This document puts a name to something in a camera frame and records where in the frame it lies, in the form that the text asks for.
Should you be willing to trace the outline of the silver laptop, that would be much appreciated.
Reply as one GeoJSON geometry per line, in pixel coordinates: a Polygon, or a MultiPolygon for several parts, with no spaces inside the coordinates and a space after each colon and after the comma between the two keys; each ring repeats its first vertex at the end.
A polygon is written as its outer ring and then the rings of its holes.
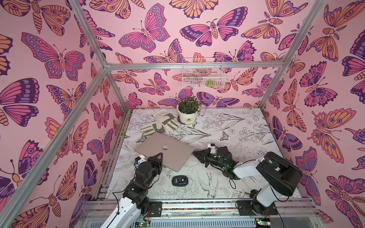
{"type": "Polygon", "coordinates": [[[154,133],[139,144],[134,151],[145,157],[162,153],[162,164],[179,172],[194,151],[194,147],[166,135],[154,133]]]}

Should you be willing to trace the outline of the black wireless mouse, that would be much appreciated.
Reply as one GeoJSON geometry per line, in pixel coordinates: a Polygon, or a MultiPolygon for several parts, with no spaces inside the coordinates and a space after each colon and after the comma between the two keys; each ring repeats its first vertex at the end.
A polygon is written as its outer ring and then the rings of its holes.
{"type": "Polygon", "coordinates": [[[185,187],[189,183],[189,179],[185,175],[178,175],[172,178],[172,185],[175,187],[185,187]]]}

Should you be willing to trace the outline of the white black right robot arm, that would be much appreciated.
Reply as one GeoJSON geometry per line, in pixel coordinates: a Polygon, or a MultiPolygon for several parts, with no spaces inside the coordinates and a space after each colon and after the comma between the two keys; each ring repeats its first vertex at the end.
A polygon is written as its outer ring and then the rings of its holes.
{"type": "Polygon", "coordinates": [[[246,177],[261,176],[267,185],[259,191],[252,190],[249,211],[254,215],[264,215],[280,197],[291,197],[301,180],[303,173],[295,165],[274,152],[268,152],[262,160],[248,160],[239,164],[232,158],[226,146],[218,147],[212,153],[211,148],[194,151],[193,155],[207,168],[212,166],[220,170],[229,180],[241,180],[246,177]]]}

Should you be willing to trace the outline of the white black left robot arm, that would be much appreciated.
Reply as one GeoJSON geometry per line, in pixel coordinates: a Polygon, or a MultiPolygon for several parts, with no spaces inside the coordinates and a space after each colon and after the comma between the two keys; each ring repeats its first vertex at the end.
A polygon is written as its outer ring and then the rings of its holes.
{"type": "Polygon", "coordinates": [[[106,219],[103,228],[130,228],[140,216],[149,212],[148,190],[154,178],[161,174],[163,154],[135,158],[135,174],[133,179],[121,191],[122,198],[117,199],[117,207],[106,219]]]}

